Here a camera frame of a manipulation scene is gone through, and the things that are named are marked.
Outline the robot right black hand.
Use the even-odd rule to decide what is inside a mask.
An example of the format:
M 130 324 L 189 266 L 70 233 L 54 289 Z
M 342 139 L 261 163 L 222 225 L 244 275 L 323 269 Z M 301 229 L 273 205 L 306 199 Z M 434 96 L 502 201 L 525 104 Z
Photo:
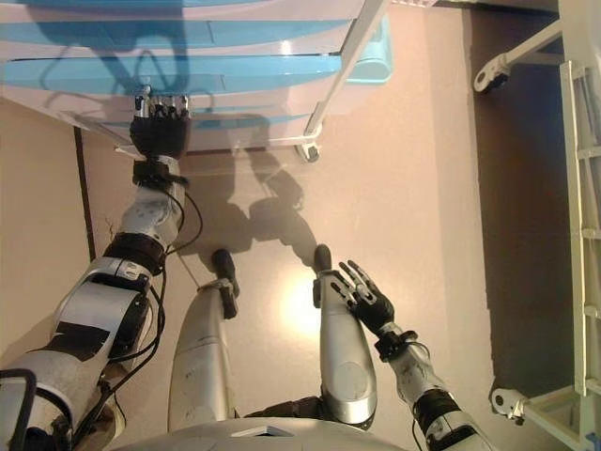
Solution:
M 342 296 L 351 315 L 373 335 L 381 337 L 394 321 L 394 307 L 372 277 L 353 260 L 339 263 L 342 275 L 331 287 Z

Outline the robot left black hand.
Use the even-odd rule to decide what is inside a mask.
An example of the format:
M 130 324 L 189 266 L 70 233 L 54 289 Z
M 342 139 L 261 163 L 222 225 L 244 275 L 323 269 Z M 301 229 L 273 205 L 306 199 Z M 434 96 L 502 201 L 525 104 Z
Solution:
M 150 85 L 142 86 L 134 96 L 130 139 L 145 158 L 179 160 L 188 147 L 191 129 L 188 96 L 158 95 Z

